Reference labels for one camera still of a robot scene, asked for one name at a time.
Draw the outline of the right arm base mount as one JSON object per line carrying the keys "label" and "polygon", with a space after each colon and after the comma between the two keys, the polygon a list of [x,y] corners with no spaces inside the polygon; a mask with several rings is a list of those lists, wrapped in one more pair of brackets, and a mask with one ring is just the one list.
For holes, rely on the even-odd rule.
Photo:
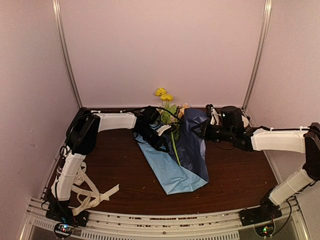
{"label": "right arm base mount", "polygon": [[275,205],[268,195],[262,198],[258,207],[244,208],[238,214],[243,227],[269,222],[265,226],[255,227],[255,233],[262,238],[273,237],[287,224],[286,221],[281,227],[276,227],[275,219],[280,218],[282,212],[279,205]]}

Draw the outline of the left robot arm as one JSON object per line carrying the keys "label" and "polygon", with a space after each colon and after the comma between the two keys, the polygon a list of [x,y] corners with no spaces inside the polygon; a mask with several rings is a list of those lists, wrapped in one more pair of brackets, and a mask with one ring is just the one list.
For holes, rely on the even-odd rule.
{"label": "left robot arm", "polygon": [[82,107],[78,110],[66,131],[64,165],[48,195],[50,201],[65,202],[70,199],[73,182],[78,168],[90,154],[97,141],[98,133],[108,130],[128,129],[138,134],[155,150],[167,153],[169,145],[164,135],[175,130],[181,120],[163,123],[158,107],[146,106],[119,112],[106,112]]}

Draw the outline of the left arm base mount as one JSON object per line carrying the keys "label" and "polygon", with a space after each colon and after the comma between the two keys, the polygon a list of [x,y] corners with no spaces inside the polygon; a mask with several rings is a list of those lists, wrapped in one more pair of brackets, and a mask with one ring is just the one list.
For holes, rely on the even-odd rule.
{"label": "left arm base mount", "polygon": [[53,233],[58,239],[64,240],[70,237],[75,228],[86,227],[89,220],[89,212],[82,211],[78,215],[73,215],[72,208],[69,208],[70,201],[58,201],[50,193],[46,201],[49,203],[45,217],[56,221],[53,227]]}

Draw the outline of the blue wrapping paper sheet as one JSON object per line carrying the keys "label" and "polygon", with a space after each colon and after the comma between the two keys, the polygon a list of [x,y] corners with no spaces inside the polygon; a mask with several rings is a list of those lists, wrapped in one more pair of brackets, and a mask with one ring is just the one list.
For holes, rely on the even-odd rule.
{"label": "blue wrapping paper sheet", "polygon": [[177,154],[170,142],[170,152],[166,153],[155,150],[141,136],[137,137],[143,155],[167,195],[194,192],[209,183],[205,140],[191,131],[206,120],[203,110],[187,108],[184,111],[183,124],[175,141]]}

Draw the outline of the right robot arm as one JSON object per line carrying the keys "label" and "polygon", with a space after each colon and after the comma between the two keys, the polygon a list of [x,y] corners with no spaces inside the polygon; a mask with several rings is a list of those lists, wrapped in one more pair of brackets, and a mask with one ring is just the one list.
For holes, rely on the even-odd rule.
{"label": "right robot arm", "polygon": [[273,128],[252,126],[242,109],[229,105],[216,109],[206,106],[207,117],[191,128],[198,137],[214,143],[226,142],[245,152],[282,153],[286,157],[300,155],[301,163],[287,179],[272,188],[256,210],[259,220],[268,220],[281,205],[294,195],[320,180],[320,124]]}

